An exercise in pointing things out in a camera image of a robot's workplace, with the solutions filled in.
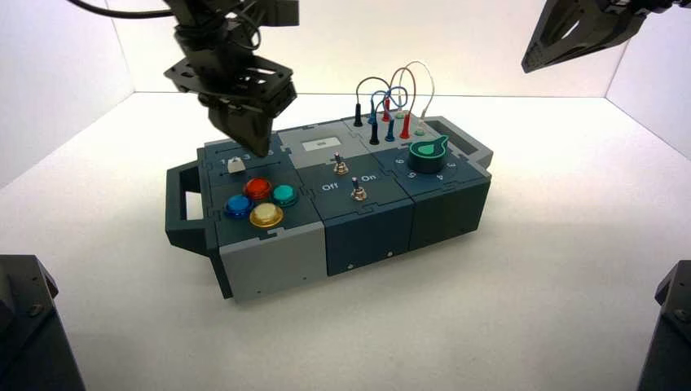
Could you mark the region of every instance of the toggle switch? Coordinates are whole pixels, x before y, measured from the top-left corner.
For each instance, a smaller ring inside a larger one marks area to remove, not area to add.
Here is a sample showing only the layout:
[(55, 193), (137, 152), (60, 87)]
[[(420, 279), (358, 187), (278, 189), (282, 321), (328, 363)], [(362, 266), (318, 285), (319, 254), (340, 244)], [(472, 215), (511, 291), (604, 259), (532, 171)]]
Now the toggle switch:
[(336, 175), (346, 175), (349, 170), (346, 163), (341, 159), (341, 154), (338, 152), (334, 153), (333, 159), (336, 161), (336, 164), (333, 166), (333, 172)]
[(353, 177), (353, 192), (350, 193), (353, 200), (365, 201), (367, 199), (367, 192), (358, 183), (358, 179)]

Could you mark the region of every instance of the teal button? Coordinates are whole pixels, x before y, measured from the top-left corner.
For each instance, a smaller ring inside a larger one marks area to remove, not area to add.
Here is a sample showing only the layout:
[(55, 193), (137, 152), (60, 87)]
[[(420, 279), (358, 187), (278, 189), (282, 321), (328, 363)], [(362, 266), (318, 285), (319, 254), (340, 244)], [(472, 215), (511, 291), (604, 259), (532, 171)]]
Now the teal button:
[(297, 192), (290, 185), (279, 185), (274, 188), (274, 201), (282, 208), (294, 205), (297, 202)]

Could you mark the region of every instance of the white backdrop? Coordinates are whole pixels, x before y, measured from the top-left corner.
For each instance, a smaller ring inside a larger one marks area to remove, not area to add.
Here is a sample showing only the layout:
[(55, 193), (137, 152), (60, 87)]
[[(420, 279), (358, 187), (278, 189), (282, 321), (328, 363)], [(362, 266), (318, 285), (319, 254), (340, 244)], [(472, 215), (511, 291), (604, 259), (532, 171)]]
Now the white backdrop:
[(2, 187), (122, 101), (132, 85), (112, 22), (64, 0), (4, 0), (0, 47)]
[(631, 41), (607, 98), (691, 159), (691, 10), (651, 15)]
[[(113, 9), (165, 8), (161, 0), (109, 0)], [(301, 0), (301, 25), (262, 29), (257, 51), (295, 71), (301, 93), (353, 93), (410, 59), (433, 68), (441, 94), (605, 96), (623, 47), (530, 75), (521, 60), (544, 0)], [(138, 91), (172, 91), (162, 73), (183, 55), (173, 19), (116, 21)], [(427, 81), (421, 82), (427, 88)]]

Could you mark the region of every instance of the rotary knob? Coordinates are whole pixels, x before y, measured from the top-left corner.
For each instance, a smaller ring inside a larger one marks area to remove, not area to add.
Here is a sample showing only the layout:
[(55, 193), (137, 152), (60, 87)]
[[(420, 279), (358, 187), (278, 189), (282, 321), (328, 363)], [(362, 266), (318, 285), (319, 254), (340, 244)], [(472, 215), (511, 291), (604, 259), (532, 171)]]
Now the rotary knob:
[(435, 174), (444, 168), (448, 136), (432, 141), (419, 141), (408, 148), (408, 167), (421, 174)]

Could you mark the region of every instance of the wire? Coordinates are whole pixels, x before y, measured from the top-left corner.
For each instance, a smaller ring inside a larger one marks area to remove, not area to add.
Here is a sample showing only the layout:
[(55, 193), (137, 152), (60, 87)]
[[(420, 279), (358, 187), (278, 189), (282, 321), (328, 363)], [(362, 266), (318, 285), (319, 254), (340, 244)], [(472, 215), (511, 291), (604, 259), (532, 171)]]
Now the wire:
[(391, 112), (386, 109), (386, 105), (384, 104), (384, 102), (386, 101), (386, 98), (391, 97), (391, 94), (394, 92), (394, 90), (402, 90), (403, 93), (406, 95), (406, 102), (405, 103), (400, 103), (400, 100), (398, 101), (398, 103), (396, 103), (395, 100), (391, 100), (391, 102), (394, 104), (394, 106), (396, 106), (397, 108), (402, 108), (403, 106), (408, 104), (408, 90), (406, 90), (406, 88), (403, 86), (393, 86), (393, 87), (389, 88), (388, 91), (379, 90), (377, 92), (372, 93), (372, 96), (370, 97), (370, 103), (372, 104), (372, 106), (374, 106), (374, 95), (384, 94), (384, 98), (382, 98), (381, 101), (379, 103), (377, 103), (376, 107), (374, 108), (375, 115), (376, 115), (376, 111), (379, 110), (379, 105), (382, 105), (382, 107), (384, 108), (384, 111), (387, 114), (389, 114), (389, 116), (391, 116)]
[(382, 83), (386, 84), (386, 88), (387, 88), (388, 90), (391, 90), (391, 84), (387, 83), (386, 80), (382, 79), (381, 77), (376, 77), (376, 76), (365, 77), (362, 81), (360, 81), (360, 83), (358, 84), (358, 87), (355, 88), (355, 97), (356, 97), (357, 100), (358, 100), (358, 104), (360, 103), (360, 86), (361, 86), (365, 81), (368, 81), (368, 80), (378, 80), (378, 81), (381, 81)]
[[(233, 41), (233, 43), (235, 43), (237, 46), (239, 46), (239, 47), (241, 47), (241, 48), (243, 48), (243, 49), (247, 49), (248, 51), (255, 51), (256, 49), (259, 49), (259, 47), (262, 45), (262, 32), (259, 31), (259, 26), (257, 26), (257, 24), (254, 23), (254, 20), (252, 20), (252, 18), (250, 18), (249, 16), (247, 16), (247, 14), (244, 13), (244, 12), (247, 11), (250, 7), (253, 7), (255, 4), (257, 4), (257, 2), (252, 2), (252, 3), (250, 3), (250, 4), (249, 4), (248, 6), (246, 6), (246, 7), (244, 8), (244, 10), (242, 10), (242, 11), (241, 11), (241, 10), (233, 10), (233, 13), (235, 13), (236, 15), (238, 15), (238, 18), (239, 18), (239, 19), (242, 19), (242, 20), (243, 20), (243, 21), (240, 22), (241, 24), (243, 24), (243, 23), (249, 24), (249, 27), (251, 27), (251, 28), (254, 30), (254, 31), (252, 32), (252, 35), (250, 36), (250, 40), (252, 39), (252, 37), (254, 36), (254, 34), (257, 34), (257, 43), (256, 43), (256, 44), (253, 44), (252, 46), (250, 46), (250, 45), (245, 45), (244, 43), (240, 43), (240, 42), (237, 42), (237, 41)], [(262, 18), (264, 17), (263, 12), (260, 12), (259, 15), (261, 15)]]
[[(424, 62), (416, 59), (411, 61), (410, 63), (406, 64), (404, 68), (409, 68), (413, 64), (419, 64), (425, 67), (425, 71), (427, 71), (427, 76), (429, 76), (429, 81), (432, 83), (432, 94), (429, 96), (429, 101), (427, 102), (427, 106), (425, 106), (424, 109), (422, 109), (422, 114), (420, 114), (420, 120), (423, 121), (425, 119), (425, 115), (427, 114), (427, 109), (429, 108), (429, 105), (432, 104), (432, 99), (434, 99), (434, 93), (435, 93), (435, 86), (434, 86), (434, 77), (432, 77), (432, 72), (429, 70), (429, 67), (427, 64)], [(403, 82), (403, 73), (401, 72), (401, 77), (398, 79), (398, 83), (401, 84)], [(401, 93), (398, 93), (398, 102), (401, 102)]]
[(401, 72), (401, 80), (403, 79), (403, 72), (407, 71), (411, 75), (412, 79), (412, 103), (411, 103), (411, 108), (410, 112), (412, 112), (412, 108), (415, 106), (415, 98), (417, 97), (417, 84), (415, 82), (415, 75), (412, 74), (411, 70), (408, 69), (407, 67), (401, 67), (396, 69), (396, 72), (391, 76), (391, 84), (394, 84), (394, 79), (396, 78), (396, 74), (398, 72)]
[(80, 7), (82, 10), (87, 10), (88, 12), (93, 12), (96, 15), (108, 16), (111, 18), (119, 19), (153, 19), (153, 18), (165, 18), (168, 16), (173, 16), (171, 10), (158, 10), (158, 11), (115, 11), (109, 10), (107, 8), (100, 8), (89, 4), (88, 2), (83, 2), (82, 0), (67, 0), (68, 2)]

